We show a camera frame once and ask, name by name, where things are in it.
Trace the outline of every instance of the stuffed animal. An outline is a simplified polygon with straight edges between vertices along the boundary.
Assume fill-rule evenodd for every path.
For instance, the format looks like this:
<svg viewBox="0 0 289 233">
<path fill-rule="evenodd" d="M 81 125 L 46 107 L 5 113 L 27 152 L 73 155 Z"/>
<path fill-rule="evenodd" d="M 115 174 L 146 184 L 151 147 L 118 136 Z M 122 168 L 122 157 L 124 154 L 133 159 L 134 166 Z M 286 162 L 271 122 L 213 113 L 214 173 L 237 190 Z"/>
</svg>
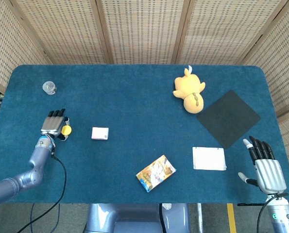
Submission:
<svg viewBox="0 0 289 233">
<path fill-rule="evenodd" d="M 197 75 L 191 74 L 188 69 L 184 69 L 184 76 L 174 80 L 174 96 L 182 98 L 184 108 L 189 113 L 199 113 L 204 108 L 204 100 L 200 93 L 204 90 L 205 83 L 201 83 Z"/>
</svg>

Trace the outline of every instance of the blue carpet surface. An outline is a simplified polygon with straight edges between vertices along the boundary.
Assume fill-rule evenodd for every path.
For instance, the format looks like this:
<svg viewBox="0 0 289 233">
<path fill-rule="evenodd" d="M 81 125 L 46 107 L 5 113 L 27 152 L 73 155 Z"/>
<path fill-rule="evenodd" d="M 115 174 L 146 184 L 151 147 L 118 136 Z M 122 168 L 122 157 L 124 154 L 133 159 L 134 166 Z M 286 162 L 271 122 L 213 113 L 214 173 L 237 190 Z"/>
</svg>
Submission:
<svg viewBox="0 0 289 233">
<path fill-rule="evenodd" d="M 62 202 L 263 202 L 266 196 L 237 175 L 241 171 L 255 178 L 242 143 L 249 135 L 272 145 L 289 192 L 289 163 L 263 71 L 251 66 L 192 67 L 206 82 L 204 108 L 234 90 L 261 117 L 225 150 L 226 171 L 193 169 L 192 147 L 221 146 L 172 94 L 174 79 L 184 75 L 185 66 L 24 65 L 13 71 L 0 111 L 0 180 L 29 169 L 48 112 L 66 108 L 72 134 L 65 142 L 56 141 L 56 156 L 68 173 Z M 55 95 L 42 90 L 45 81 L 56 84 Z M 108 127 L 108 140 L 91 140 L 93 126 Z M 162 154 L 177 171 L 147 193 L 136 174 Z M 63 170 L 50 159 L 45 172 L 39 187 L 12 201 L 58 200 Z"/>
</svg>

